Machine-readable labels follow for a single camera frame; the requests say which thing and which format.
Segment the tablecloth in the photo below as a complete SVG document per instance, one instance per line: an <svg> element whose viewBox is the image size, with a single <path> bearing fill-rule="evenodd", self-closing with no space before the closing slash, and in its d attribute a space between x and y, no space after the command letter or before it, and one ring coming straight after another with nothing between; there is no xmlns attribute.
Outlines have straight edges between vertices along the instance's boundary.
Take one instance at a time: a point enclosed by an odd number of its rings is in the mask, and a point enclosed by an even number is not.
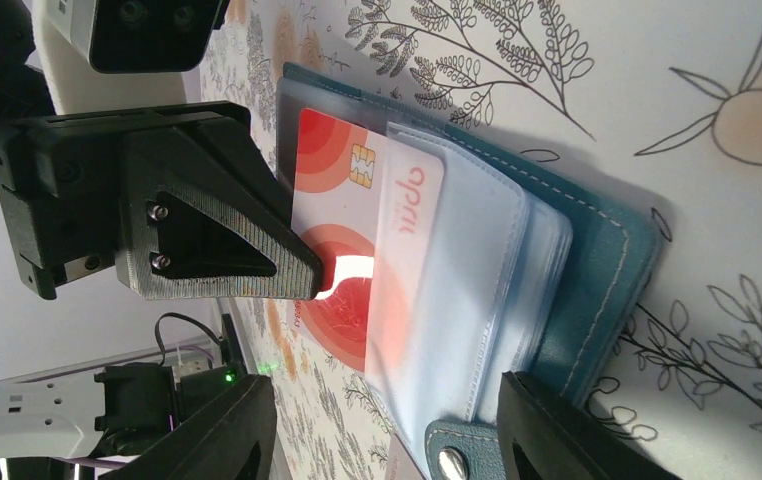
<svg viewBox="0 0 762 480"><path fill-rule="evenodd" d="M274 166L295 61L424 108L649 216L665 249L586 409L684 478L762 478L762 1L232 0L204 99ZM383 478L361 377L238 300L294 478Z"/></svg>

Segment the teal wallet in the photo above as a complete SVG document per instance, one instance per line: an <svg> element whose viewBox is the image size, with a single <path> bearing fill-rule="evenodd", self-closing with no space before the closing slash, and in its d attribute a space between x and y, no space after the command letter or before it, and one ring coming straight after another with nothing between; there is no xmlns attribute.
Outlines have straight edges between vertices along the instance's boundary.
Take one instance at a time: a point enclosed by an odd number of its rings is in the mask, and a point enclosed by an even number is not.
<svg viewBox="0 0 762 480"><path fill-rule="evenodd" d="M284 66L284 78L333 92L343 99L331 104L326 108L328 111L314 106L322 113L381 134L386 132L388 122L396 122L448 138L566 215L572 223L573 243L529 373L573 405L582 405L657 259L660 236L647 219L607 196L389 97L361 91L295 64ZM282 112L295 111L297 106L282 107L279 103L279 129L296 129L298 117ZM280 181L291 187L295 145L279 143L278 162ZM498 452L492 427L459 424L454 419L438 420L440 423L432 424L426 431L426 452L436 478L441 477L432 452L442 448L441 444L457 441L457 447L471 459L486 458L488 452L492 457ZM466 441L476 437L480 440ZM483 462L482 475L475 478L503 478L503 473L495 470L501 468L501 462L494 458L495 462Z"/></svg>

